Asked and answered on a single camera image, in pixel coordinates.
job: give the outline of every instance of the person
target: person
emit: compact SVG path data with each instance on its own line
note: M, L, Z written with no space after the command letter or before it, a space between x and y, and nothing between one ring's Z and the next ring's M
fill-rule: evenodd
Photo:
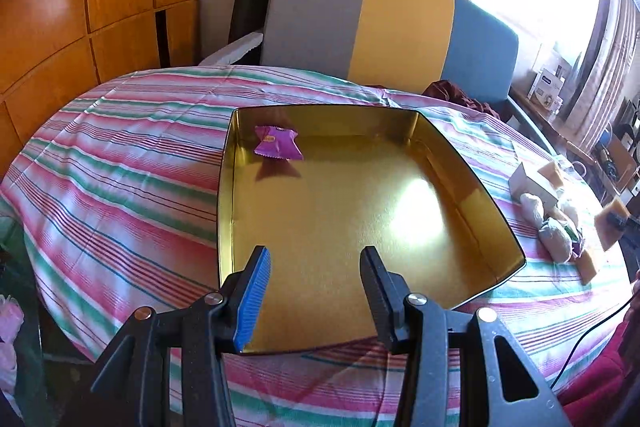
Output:
M633 295L640 291L640 270L632 283ZM613 336L591 365L568 388L558 395L564 412L574 427L600 427L619 406L630 377L618 348L629 322L640 314L640 295L626 311Z

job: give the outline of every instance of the maroon cloth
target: maroon cloth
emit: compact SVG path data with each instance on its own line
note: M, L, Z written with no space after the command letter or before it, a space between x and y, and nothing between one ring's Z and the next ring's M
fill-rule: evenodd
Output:
M424 90L422 95L437 98L438 100L446 100L446 102L475 109L479 112L485 112L500 120L500 115L496 113L488 103L478 102L478 100L469 98L462 89L448 80L438 80L434 82Z
M558 400L574 427L600 427L620 403L625 365L618 354L628 322L622 322L602 352Z

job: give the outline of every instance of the sofa armrest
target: sofa armrest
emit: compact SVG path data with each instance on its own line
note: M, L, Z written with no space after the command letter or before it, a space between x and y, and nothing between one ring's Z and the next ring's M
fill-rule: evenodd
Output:
M533 121L529 118L527 113L525 113L522 108L515 102L515 100L513 100L510 96L507 96L507 105L511 109L513 116L516 118L516 120L518 120L520 125L526 127L526 129L529 131L533 142L540 145L540 147L542 147L542 149L548 152L551 156L555 156L556 154L558 154L556 153L556 150L553 148L553 146L549 143L549 140L546 139L546 137L542 134L540 129L538 129L536 124L534 124Z
M205 58L199 66L228 66L234 64L242 57L244 57L252 49L257 48L262 44L262 38L264 37L261 31L252 32L239 38L237 41L227 44L221 50L209 55Z

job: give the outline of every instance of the black cable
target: black cable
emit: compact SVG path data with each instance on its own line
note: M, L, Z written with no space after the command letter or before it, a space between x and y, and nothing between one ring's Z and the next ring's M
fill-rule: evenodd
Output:
M631 301L633 299L635 299L638 295L640 295L640 290L638 290L636 293L634 293L631 298L625 302L624 304L622 304L622 306L620 306L620 308L618 308L616 311L614 311L612 314L610 314L608 317L604 318L603 320L601 320L599 323L597 323L596 325L592 326L591 328L589 328L588 330L586 330L578 339L578 341L575 343L574 349L571 350L571 352L569 353L569 356L566 357L566 360L564 361L564 365L562 366L562 369L560 370L560 373L558 373L558 376L556 377L556 379L554 380L554 383L551 384L551 389L554 388L555 384L558 383L558 380L560 380L560 377L562 377L562 374L564 373L564 370L566 369L567 365L569 365L569 361L571 360L571 357L574 355L575 350L578 348L578 344L580 344L583 340L584 337L586 337L589 333L591 333L591 331L593 331L595 328L603 325L605 322L607 322L611 317L618 315L623 309L625 309L627 306L629 306L629 304L631 304Z

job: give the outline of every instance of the curtain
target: curtain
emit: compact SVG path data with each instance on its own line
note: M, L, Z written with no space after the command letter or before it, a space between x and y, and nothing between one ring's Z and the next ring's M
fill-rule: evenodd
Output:
M602 44L582 92L566 118L572 141L584 151L596 144L616 115L636 50L638 9L633 0L610 0Z

